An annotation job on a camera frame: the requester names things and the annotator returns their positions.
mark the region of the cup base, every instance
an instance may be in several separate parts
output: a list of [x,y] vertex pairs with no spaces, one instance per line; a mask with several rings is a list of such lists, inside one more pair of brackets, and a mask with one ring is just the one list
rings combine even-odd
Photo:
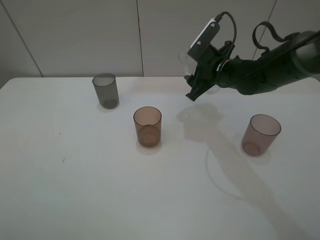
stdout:
[[105,109],[114,109],[118,105],[118,102],[115,100],[107,100],[102,107]]
[[138,133],[139,143],[146,148],[152,148],[156,146],[160,140],[160,130],[155,126],[142,128]]
[[260,147],[258,147],[254,143],[244,143],[242,144],[242,149],[246,154],[252,157],[262,155]]

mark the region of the black cable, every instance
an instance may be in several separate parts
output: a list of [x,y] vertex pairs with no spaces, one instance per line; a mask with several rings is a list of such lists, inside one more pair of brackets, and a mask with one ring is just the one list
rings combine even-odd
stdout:
[[269,29],[269,31],[270,31],[273,39],[276,40],[276,41],[278,41],[278,42],[280,42],[280,43],[284,43],[284,42],[286,42],[286,41],[289,41],[289,40],[293,39],[295,36],[297,36],[297,35],[299,34],[299,32],[294,32],[294,33],[289,34],[289,35],[286,36],[285,38],[282,38],[282,37],[280,37],[280,36],[277,34],[274,26],[273,26],[270,22],[268,22],[268,21],[263,21],[263,22],[259,23],[259,24],[254,28],[254,30],[253,30],[253,32],[252,32],[252,40],[253,40],[254,45],[255,45],[258,49],[264,49],[266,52],[270,52],[270,49],[269,49],[267,46],[262,46],[262,45],[260,45],[260,43],[258,42],[257,37],[256,37],[256,31],[257,31],[257,28],[258,28],[259,26],[265,26],[267,29]]
[[220,14],[215,18],[215,20],[216,20],[217,22],[219,22],[224,15],[228,15],[229,18],[230,18],[231,21],[232,21],[232,24],[233,24],[233,40],[232,40],[231,45],[229,46],[228,51],[227,51],[226,54],[224,55],[224,57],[223,57],[223,59],[222,59],[222,62],[220,63],[218,72],[217,72],[216,81],[217,81],[217,84],[218,84],[219,86],[220,86],[220,84],[219,84],[219,75],[220,75],[220,72],[222,71],[222,68],[224,67],[224,65],[225,65],[225,63],[226,63],[227,58],[230,57],[231,51],[232,51],[232,49],[233,49],[233,47],[234,47],[234,45],[235,45],[236,38],[237,38],[237,24],[236,24],[236,21],[235,21],[234,17],[231,15],[230,12],[228,12],[228,11],[223,11],[222,13],[220,13]]

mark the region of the translucent cup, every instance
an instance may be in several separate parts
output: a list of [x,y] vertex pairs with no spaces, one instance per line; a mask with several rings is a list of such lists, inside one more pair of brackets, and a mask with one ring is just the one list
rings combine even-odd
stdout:
[[254,115],[243,136],[242,149],[250,156],[261,156],[280,132],[281,125],[273,117],[264,114]]
[[119,103],[116,77],[111,73],[102,73],[92,80],[99,103],[106,109],[113,109]]
[[161,112],[152,106],[144,106],[133,115],[138,142],[147,148],[156,146],[161,140]]

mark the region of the wall seam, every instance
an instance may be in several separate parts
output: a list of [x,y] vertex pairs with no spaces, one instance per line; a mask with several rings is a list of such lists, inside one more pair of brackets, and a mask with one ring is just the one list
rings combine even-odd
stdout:
[[18,36],[19,36],[20,40],[22,41],[22,44],[24,45],[24,47],[25,47],[26,51],[28,52],[29,56],[31,57],[31,59],[32,59],[32,61],[33,61],[34,65],[35,65],[35,67],[36,67],[36,68],[37,68],[37,70],[39,71],[39,73],[40,73],[41,77],[44,77],[44,75],[42,74],[42,72],[41,72],[41,70],[40,70],[40,68],[39,68],[39,66],[38,66],[38,64],[37,64],[37,62],[36,62],[36,60],[35,60],[34,56],[32,55],[31,51],[29,50],[29,48],[28,48],[28,46],[27,46],[27,44],[26,44],[25,40],[23,39],[22,35],[20,34],[20,32],[19,32],[19,30],[18,30],[18,28],[17,28],[17,26],[16,26],[16,24],[15,24],[14,20],[13,20],[13,19],[12,19],[12,17],[10,16],[10,14],[9,14],[9,12],[8,12],[8,10],[7,10],[6,6],[5,6],[5,4],[2,2],[2,0],[0,0],[0,5],[2,6],[2,8],[3,8],[3,10],[4,10],[5,14],[7,15],[7,17],[9,18],[9,21],[11,22],[11,24],[12,24],[12,26],[13,26],[14,30],[15,30],[15,31],[16,31],[16,33],[18,34]]
[[[274,2],[274,4],[273,4],[273,7],[272,7],[272,9],[271,9],[270,15],[269,15],[268,20],[267,20],[268,22],[270,21],[271,15],[272,15],[272,13],[273,13],[273,11],[274,11],[274,9],[275,9],[275,6],[276,6],[276,4],[277,4],[277,1],[278,1],[278,0],[275,0],[275,2]],[[263,29],[263,31],[262,31],[261,37],[260,37],[260,39],[259,39],[259,43],[260,43],[262,37],[264,36],[266,29],[267,29],[267,27],[265,26],[264,29]],[[253,60],[253,59],[255,58],[256,53],[257,53],[257,50],[258,50],[258,48],[256,47],[256,48],[255,48],[255,51],[254,51],[254,54],[253,54],[253,57],[252,57],[251,60]]]
[[141,66],[142,66],[142,76],[145,76],[144,72],[144,60],[142,56],[142,44],[141,44],[141,29],[140,29],[140,17],[139,17],[139,6],[138,6],[138,0],[136,0],[136,13],[138,16],[138,29],[139,29],[139,40],[140,40],[140,55],[141,55]]

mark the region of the brown cup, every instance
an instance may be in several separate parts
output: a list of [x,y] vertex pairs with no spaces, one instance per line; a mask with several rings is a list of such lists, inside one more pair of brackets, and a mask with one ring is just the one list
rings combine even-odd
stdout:
[[261,156],[280,132],[281,125],[273,117],[264,114],[254,115],[243,136],[242,149],[250,156]]
[[161,112],[152,106],[139,108],[133,114],[138,142],[147,148],[156,146],[161,140]]

